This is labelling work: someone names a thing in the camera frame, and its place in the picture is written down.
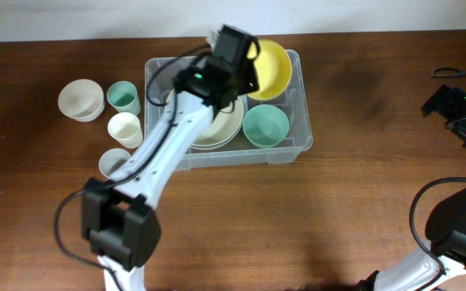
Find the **yellow small bowl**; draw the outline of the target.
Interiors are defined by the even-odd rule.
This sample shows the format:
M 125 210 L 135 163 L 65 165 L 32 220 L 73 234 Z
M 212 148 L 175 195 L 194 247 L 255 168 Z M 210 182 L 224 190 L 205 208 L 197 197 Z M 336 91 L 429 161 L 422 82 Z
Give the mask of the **yellow small bowl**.
M 272 40 L 259 40 L 260 52 L 251 45 L 248 58 L 256 58 L 254 66 L 259 90 L 247 93 L 251 99 L 269 101 L 277 98 L 288 87 L 292 77 L 292 63 L 286 50 Z

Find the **beige large bowl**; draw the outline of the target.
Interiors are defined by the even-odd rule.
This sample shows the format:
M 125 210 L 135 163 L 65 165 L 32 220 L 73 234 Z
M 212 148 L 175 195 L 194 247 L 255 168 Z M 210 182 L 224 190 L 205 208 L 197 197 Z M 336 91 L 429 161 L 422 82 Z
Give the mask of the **beige large bowl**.
M 230 141 L 232 141 L 234 139 L 234 137 L 238 134 L 240 129 L 241 129 L 241 125 L 226 140 L 221 141 L 217 145 L 208 145 L 208 146 L 191 145 L 190 148 L 195 149 L 195 150 L 216 150 L 216 149 L 218 149 L 220 147 L 225 146 Z
M 172 100 L 177 101 L 175 127 L 169 134 L 170 145 L 189 148 L 191 145 L 214 146 L 226 140 L 240 125 L 244 118 L 244 100 L 238 96 L 226 108 L 214 111 L 203 104 L 203 99 L 188 92 L 176 94 L 174 91 L 167 98 L 169 107 L 164 110 L 172 116 Z

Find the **mint green small bowl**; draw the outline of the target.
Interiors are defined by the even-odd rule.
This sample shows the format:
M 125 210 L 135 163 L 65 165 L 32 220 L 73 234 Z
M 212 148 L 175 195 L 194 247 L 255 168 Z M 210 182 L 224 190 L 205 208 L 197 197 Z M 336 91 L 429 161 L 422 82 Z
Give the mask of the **mint green small bowl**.
M 290 131 L 290 122 L 283 110 L 269 104 L 251 108 L 242 121 L 246 138 L 258 148 L 273 148 Z

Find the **mint green cup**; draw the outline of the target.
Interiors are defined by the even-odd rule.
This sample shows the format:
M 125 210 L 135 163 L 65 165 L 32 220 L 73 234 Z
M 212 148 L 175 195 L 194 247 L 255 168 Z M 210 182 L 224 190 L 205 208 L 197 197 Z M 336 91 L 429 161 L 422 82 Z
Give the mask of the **mint green cup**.
M 118 111 L 128 112 L 137 116 L 141 111 L 141 104 L 136 86 L 128 81 L 113 83 L 106 94 L 107 101 Z

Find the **cream white cup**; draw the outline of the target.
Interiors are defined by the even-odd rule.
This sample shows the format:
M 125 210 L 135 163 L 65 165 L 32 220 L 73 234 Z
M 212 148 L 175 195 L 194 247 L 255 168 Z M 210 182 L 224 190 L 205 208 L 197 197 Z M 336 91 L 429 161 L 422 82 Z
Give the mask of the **cream white cup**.
M 142 144 L 140 120 L 132 113 L 117 113 L 108 122 L 107 130 L 113 139 L 127 149 L 135 149 Z

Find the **white small bowl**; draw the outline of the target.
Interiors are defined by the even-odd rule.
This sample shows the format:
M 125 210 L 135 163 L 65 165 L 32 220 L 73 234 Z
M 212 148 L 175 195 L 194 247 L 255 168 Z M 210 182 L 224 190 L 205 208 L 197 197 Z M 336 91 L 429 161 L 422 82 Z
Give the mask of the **white small bowl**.
M 63 115 L 73 120 L 93 121 L 104 111 L 104 92 L 97 82 L 78 79 L 61 90 L 57 105 Z

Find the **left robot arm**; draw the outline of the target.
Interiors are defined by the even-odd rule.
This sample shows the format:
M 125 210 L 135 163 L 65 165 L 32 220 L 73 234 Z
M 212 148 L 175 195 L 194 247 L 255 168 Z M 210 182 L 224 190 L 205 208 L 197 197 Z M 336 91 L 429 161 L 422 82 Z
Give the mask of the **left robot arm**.
M 142 270 L 161 236 L 155 208 L 189 147 L 218 112 L 259 88 L 255 36 L 223 26 L 214 48 L 173 78 L 173 95 L 155 129 L 132 157 L 102 182 L 82 191 L 82 236 L 104 270 L 107 290 L 142 290 Z

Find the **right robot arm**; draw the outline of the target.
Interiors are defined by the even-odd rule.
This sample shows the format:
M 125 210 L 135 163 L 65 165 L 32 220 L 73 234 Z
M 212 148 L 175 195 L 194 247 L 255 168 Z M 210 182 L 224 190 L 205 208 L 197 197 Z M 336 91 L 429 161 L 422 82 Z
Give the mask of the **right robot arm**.
M 451 67 L 433 70 L 432 78 L 466 78 Z M 466 147 L 466 92 L 443 85 L 422 105 L 423 116 L 442 116 L 446 129 L 463 140 Z M 445 183 L 466 183 L 464 177 L 437 179 L 422 187 L 409 209 L 409 228 L 417 249 L 393 267 L 375 271 L 358 282 L 358 290 L 436 290 L 445 281 L 466 274 L 466 188 L 440 201 L 426 222 L 425 238 L 418 236 L 415 211 L 420 198 L 431 188 Z

